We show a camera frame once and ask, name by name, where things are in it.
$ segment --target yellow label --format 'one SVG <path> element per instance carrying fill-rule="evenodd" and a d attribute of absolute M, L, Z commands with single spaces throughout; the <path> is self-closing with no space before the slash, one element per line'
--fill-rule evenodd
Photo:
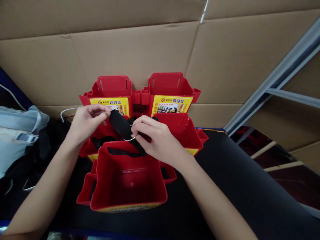
<path fill-rule="evenodd" d="M 118 110 L 120 114 L 130 117 L 128 98 L 90 98 L 90 103 L 106 105 L 112 110 Z"/>
<path fill-rule="evenodd" d="M 97 160 L 98 159 L 98 154 L 90 154 L 88 155 L 88 158 L 94 162 L 94 160 Z"/>
<path fill-rule="evenodd" d="M 199 149 L 194 148 L 185 148 L 185 150 L 187 150 L 188 153 L 190 153 L 192 156 L 194 156 L 199 151 Z"/>
<path fill-rule="evenodd" d="M 191 105 L 193 97 L 154 96 L 152 114 L 155 113 L 186 113 Z"/>
<path fill-rule="evenodd" d="M 131 204 L 131 205 L 107 207 L 107 208 L 99 209 L 98 211 L 99 212 L 108 212 L 108 213 L 131 212 L 131 211 L 138 211 L 138 210 L 155 208 L 159 205 L 160 205 L 160 203 Z"/>

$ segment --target finger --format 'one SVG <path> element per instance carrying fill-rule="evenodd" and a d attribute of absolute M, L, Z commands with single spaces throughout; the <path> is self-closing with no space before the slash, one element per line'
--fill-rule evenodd
<path fill-rule="evenodd" d="M 96 116 L 99 116 L 101 113 L 104 113 L 105 111 L 98 111 L 98 112 L 93 112 L 91 113 L 91 116 L 92 117 L 96 117 Z"/>
<path fill-rule="evenodd" d="M 140 143 L 141 147 L 147 152 L 150 150 L 150 148 L 152 147 L 150 143 L 148 143 L 147 140 L 144 139 L 144 137 L 142 137 L 141 135 L 137 135 L 136 138 L 138 143 Z"/>
<path fill-rule="evenodd" d="M 91 105 L 85 106 L 85 108 L 90 114 L 98 111 L 111 112 L 111 108 L 104 106 L 102 104 L 91 104 Z"/>
<path fill-rule="evenodd" d="M 154 136 L 154 133 L 157 129 L 154 128 L 154 127 L 151 127 L 145 123 L 136 123 L 135 125 L 132 125 L 132 128 L 131 128 L 131 132 L 134 134 L 134 135 L 137 135 L 138 132 L 142 132 L 144 134 L 147 134 L 149 137 L 152 138 L 152 136 Z"/>
<path fill-rule="evenodd" d="M 148 117 L 147 115 L 142 115 L 141 117 L 137 118 L 132 125 L 135 125 L 137 123 L 145 123 L 152 127 L 160 127 L 163 123 L 159 123 L 158 121 L 152 119 L 151 117 Z"/>
<path fill-rule="evenodd" d="M 92 119 L 92 122 L 98 127 L 104 120 L 110 116 L 110 112 L 102 112 L 99 116 Z"/>

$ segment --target hand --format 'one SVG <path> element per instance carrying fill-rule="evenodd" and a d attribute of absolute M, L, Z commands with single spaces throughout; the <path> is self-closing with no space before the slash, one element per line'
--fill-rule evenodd
<path fill-rule="evenodd" d="M 173 166 L 178 171 L 183 162 L 188 159 L 194 160 L 194 157 L 183 148 L 164 123 L 143 115 L 133 122 L 131 131 L 147 154 Z M 148 135 L 152 139 L 151 143 L 138 132 Z"/>
<path fill-rule="evenodd" d="M 111 109 L 101 104 L 78 107 L 66 139 L 76 146 L 84 143 L 105 120 L 110 117 Z"/>

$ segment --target key ring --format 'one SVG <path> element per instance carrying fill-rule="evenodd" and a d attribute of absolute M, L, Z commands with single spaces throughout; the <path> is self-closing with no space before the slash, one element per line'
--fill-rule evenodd
<path fill-rule="evenodd" d="M 126 140 L 126 139 L 124 139 L 124 138 L 122 138 L 122 139 L 128 142 L 128 141 L 131 141 L 131 140 L 135 139 L 136 136 L 137 136 L 137 135 L 135 135 L 134 138 L 131 138 L 131 139 L 129 139 L 129 140 Z"/>

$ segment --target metal shelf frame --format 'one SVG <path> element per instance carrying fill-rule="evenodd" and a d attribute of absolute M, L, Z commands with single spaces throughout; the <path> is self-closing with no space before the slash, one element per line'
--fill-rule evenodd
<path fill-rule="evenodd" d="M 272 96 L 279 96 L 309 106 L 320 106 L 320 99 L 281 90 L 281 88 L 320 50 L 320 17 L 297 44 L 248 98 L 233 118 L 224 126 L 231 136 Z"/>

